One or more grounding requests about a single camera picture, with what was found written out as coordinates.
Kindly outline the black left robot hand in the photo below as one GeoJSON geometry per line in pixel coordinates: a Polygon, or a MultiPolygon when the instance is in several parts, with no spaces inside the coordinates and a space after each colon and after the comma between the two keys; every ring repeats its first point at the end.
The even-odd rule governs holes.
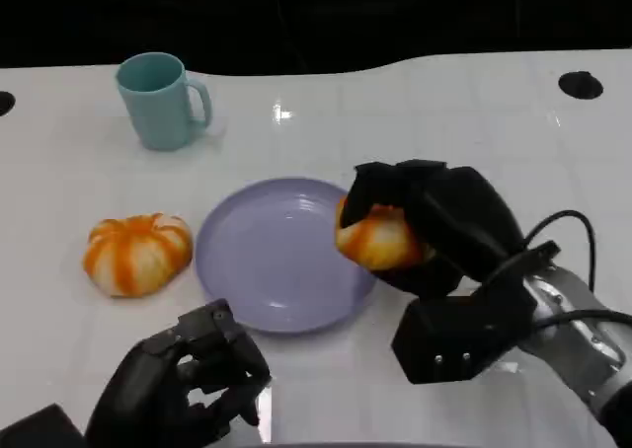
{"type": "Polygon", "coordinates": [[[266,359],[224,299],[181,316],[123,358],[90,417],[91,447],[205,447],[260,423],[266,359]]]}

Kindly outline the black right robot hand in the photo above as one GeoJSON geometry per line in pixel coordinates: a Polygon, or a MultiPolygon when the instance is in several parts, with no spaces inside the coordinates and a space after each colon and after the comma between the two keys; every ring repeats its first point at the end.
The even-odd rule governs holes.
{"type": "Polygon", "coordinates": [[[355,172],[337,210],[337,247],[401,291],[444,297],[464,277],[485,282],[524,248],[514,214],[471,167],[408,160],[355,172]]]}

